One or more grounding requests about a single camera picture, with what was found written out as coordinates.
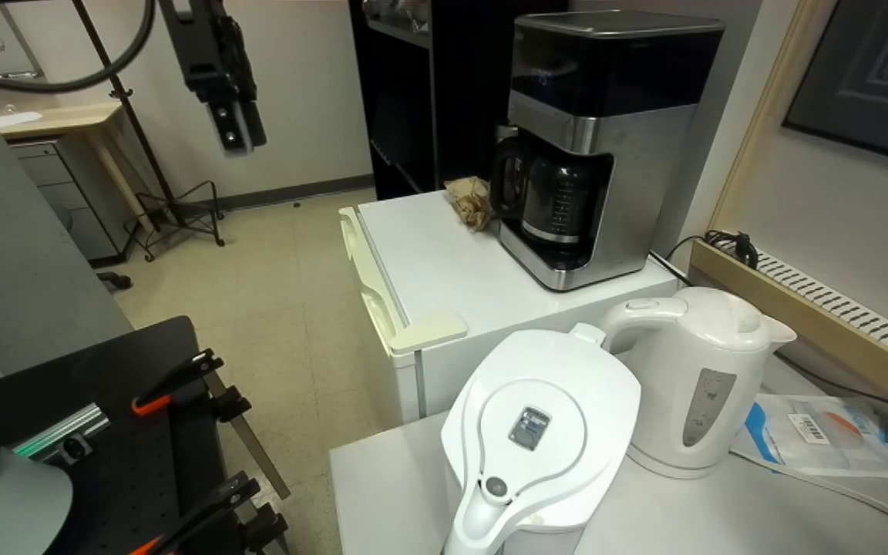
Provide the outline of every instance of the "table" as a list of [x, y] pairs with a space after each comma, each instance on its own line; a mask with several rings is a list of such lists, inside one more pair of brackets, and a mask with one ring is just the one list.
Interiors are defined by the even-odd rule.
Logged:
[[[66, 473], [75, 509], [49, 555], [122, 555], [165, 533], [225, 480], [214, 418], [202, 400], [145, 423], [130, 414], [130, 397], [191, 353], [193, 327], [173, 319], [0, 379], [0, 444], [18, 444], [84, 403], [98, 403], [111, 418], [92, 440], [96, 454]], [[237, 555], [234, 528], [217, 520], [185, 551]]]
[[142, 231], [155, 234], [155, 223], [136, 197], [122, 167], [133, 159], [119, 141], [111, 139], [111, 124], [119, 115], [119, 102], [92, 102], [92, 106], [63, 106], [63, 109], [37, 109], [37, 110], [6, 110], [0, 115], [0, 136], [6, 141], [53, 139], [53, 136], [84, 136], [98, 155], [104, 173], [118, 186], [119, 197], [133, 209]]
[[[794, 390], [794, 375], [778, 374], [771, 379]], [[418, 418], [329, 454], [346, 555], [439, 551], [449, 528], [439, 423]], [[833, 485], [888, 501], [888, 480]], [[888, 551], [888, 519], [742, 459], [723, 459], [702, 480], [668, 480], [624, 459], [577, 550], [614, 551], [878, 555]]]

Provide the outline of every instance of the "coffee maker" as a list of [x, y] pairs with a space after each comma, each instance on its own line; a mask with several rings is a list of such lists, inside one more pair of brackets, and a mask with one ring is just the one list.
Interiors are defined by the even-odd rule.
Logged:
[[644, 264], [717, 41], [716, 17], [631, 10], [513, 22], [490, 199], [544, 289]]

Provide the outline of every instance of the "white cabinet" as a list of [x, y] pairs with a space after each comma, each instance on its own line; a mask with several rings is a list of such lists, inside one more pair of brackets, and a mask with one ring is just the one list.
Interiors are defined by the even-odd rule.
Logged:
[[104, 264], [127, 256], [133, 212], [88, 144], [42, 139], [10, 148], [88, 263]]

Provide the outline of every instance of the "robotic arm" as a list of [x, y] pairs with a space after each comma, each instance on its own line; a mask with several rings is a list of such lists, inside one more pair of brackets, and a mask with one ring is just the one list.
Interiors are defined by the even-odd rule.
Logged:
[[237, 22], [225, 11], [225, 0], [145, 0], [136, 41], [107, 69], [66, 84], [0, 81], [0, 89], [75, 91], [107, 81], [142, 51], [155, 26], [155, 2], [163, 10], [182, 76], [187, 89], [209, 109], [225, 150], [249, 150], [264, 144], [264, 129], [255, 109], [251, 65], [245, 59]]

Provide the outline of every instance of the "floor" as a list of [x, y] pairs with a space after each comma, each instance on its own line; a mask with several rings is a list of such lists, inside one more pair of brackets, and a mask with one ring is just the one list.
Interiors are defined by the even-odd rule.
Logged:
[[[251, 400], [249, 423], [292, 489], [264, 499], [289, 520], [297, 555], [343, 551], [326, 450], [393, 424], [391, 375], [379, 374], [382, 349], [338, 234], [338, 205], [362, 199], [370, 188], [230, 209], [225, 247], [191, 237], [113, 269], [133, 278], [113, 296], [133, 327], [187, 313], [225, 362], [225, 381]], [[217, 435], [225, 470], [255, 474], [234, 432]]]

